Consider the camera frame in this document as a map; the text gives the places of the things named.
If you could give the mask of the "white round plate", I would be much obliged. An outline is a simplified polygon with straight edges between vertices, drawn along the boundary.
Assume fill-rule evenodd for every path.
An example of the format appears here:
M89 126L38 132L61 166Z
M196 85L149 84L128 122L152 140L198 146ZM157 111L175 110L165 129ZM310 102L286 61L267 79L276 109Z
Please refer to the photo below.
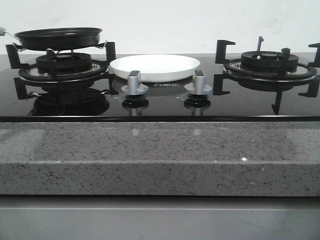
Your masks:
M115 59L110 62L115 75L127 79L132 71L140 71L144 83L165 83L186 79L193 75L200 61L175 54L141 54Z

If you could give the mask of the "black frying pan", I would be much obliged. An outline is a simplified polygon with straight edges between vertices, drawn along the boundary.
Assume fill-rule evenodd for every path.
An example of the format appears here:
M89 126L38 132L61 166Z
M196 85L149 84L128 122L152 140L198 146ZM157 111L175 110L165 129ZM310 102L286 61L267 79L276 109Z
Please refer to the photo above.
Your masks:
M75 50L88 47L103 48L106 43L99 43L100 33L103 30L95 27L67 27L48 28L22 31L14 34L20 45L15 45L18 49L33 51L54 51Z

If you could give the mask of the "left silver stove knob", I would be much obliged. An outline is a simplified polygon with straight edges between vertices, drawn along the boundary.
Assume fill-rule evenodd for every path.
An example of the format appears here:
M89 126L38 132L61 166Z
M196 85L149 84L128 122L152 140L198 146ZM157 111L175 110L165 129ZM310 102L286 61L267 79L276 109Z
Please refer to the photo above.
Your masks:
M139 70L131 71L127 77L127 85L121 88L124 94L130 96L143 95L148 89L149 87L141 82L141 72Z

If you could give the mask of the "silver stove knob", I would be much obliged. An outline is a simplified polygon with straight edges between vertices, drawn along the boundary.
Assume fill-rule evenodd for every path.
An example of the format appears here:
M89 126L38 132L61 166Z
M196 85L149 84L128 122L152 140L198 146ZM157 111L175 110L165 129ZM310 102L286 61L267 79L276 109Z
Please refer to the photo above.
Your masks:
M121 88L124 94L130 96L143 95L148 89L149 87L141 82L141 72L139 70L131 71L127 77L127 85Z
M192 77L192 82L184 86L184 88L193 95L206 95L212 87L206 84L206 76L201 69L195 69Z

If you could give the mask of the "right silver stove knob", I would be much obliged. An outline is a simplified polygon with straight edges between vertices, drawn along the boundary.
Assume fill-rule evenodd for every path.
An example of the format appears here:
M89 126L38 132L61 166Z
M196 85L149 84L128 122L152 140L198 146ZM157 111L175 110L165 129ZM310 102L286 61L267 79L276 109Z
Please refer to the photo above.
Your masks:
M201 69L195 69L192 77L192 82L184 86L184 88L193 95L206 95L212 87L206 84L206 76Z

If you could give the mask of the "right black pan support grate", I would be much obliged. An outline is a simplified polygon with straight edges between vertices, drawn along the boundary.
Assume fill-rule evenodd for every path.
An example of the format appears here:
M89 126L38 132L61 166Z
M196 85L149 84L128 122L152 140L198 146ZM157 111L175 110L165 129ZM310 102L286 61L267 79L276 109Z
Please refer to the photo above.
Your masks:
M264 38L259 36L257 49L261 49ZM277 115L280 111L282 94L293 87L307 85L307 92L300 92L299 96L316 98L320 87L320 76L317 69L320 67L320 52L315 53L314 60L308 64L299 62L299 57L291 53L290 48L282 48L284 52L283 66L278 73L261 73L240 68L241 55L239 58L227 59L227 46L234 45L233 41L219 39L216 42L215 63L223 66L222 74L214 75L213 90L214 96L228 95L229 91L223 90L223 82L230 79L240 86L262 92L275 92L275 102L272 110Z

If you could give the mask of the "black pan support grate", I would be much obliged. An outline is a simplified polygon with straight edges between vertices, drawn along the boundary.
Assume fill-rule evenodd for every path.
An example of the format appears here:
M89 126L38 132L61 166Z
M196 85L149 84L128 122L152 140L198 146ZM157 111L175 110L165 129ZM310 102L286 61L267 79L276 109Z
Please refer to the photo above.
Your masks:
M257 49L261 49L264 38L259 36ZM282 48L284 52L283 66L278 73L261 73L240 68L241 55L239 58L227 59L227 46L234 45L233 41L219 39L216 42L215 63L223 66L222 74L214 75L213 90L214 96L228 95L229 91L223 90L223 82L230 79L240 86L262 92L275 92L275 102L272 110L277 115L280 111L282 94L293 87L307 85L307 92L300 92L299 96L316 98L320 87L320 76L317 69L320 67L320 52L315 53L314 60L308 64L299 62L299 57L291 53L290 48Z
M93 59L90 54L73 50L59 53L48 48L34 64L28 64L21 63L18 45L7 44L10 67L18 70L19 77L14 78L18 99L38 96L27 93L26 86L41 87L46 92L59 95L89 88L96 81L108 77L110 62L116 59L116 44L107 41L97 47L105 50L106 60Z

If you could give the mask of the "left black gas burner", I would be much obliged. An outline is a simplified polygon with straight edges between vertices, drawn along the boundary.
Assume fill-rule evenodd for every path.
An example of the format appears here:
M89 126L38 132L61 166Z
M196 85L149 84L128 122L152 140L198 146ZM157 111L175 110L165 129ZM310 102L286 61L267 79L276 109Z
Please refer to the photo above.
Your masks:
M81 73L92 68L92 58L87 53L61 53L54 56L53 61L55 62L55 70L58 75ZM36 66L39 73L51 74L46 55L36 58Z

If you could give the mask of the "black gas burner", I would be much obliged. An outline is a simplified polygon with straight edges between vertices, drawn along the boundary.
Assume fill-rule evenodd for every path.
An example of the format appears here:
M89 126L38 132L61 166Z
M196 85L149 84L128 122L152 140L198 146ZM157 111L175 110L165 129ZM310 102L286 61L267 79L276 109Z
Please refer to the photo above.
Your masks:
M54 56L53 61L55 62L55 70L58 75L81 73L92 68L92 58L87 53L61 53ZM46 55L36 58L36 66L39 73L51 74Z
M240 68L266 74L277 74L284 65L285 53L282 51L247 51L241 54Z

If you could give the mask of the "right black gas burner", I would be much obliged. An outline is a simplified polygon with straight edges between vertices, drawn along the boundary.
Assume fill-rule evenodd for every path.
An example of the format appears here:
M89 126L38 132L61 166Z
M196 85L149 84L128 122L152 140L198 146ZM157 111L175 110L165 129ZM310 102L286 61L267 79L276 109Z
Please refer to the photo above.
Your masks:
M285 53L282 51L247 51L241 54L240 68L266 74L277 74L284 65Z

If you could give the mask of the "black glass gas stove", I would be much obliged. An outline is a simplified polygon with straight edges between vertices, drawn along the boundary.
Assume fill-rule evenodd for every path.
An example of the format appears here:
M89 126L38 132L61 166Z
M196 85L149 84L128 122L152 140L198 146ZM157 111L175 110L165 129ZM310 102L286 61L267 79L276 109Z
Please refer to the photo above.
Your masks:
M97 81L57 89L28 83L0 57L2 122L302 122L320 119L320 78L300 83L253 83L229 78L209 54L198 54L212 91L185 89L192 79L150 83L148 92L129 96L126 81L101 75Z

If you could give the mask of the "left black pan support grate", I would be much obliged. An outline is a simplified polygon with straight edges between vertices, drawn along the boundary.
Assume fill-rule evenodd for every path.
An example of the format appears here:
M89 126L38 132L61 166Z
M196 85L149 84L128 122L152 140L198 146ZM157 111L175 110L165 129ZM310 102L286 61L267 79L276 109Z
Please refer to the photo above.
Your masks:
M59 95L89 88L96 81L108 77L110 62L116 59L116 44L107 41L97 47L105 50L106 60L93 59L90 54L73 50L59 53L48 48L34 64L28 64L21 63L18 45L7 44L10 67L18 70L19 77L14 78L18 99L38 96L27 93L26 86L41 87L46 92Z

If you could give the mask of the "grey cabinet front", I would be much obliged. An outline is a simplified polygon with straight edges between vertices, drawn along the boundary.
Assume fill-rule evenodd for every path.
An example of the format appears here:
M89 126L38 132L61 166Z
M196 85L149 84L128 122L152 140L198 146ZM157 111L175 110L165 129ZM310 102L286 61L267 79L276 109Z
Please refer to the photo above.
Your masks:
M0 199L3 240L317 240L318 198Z

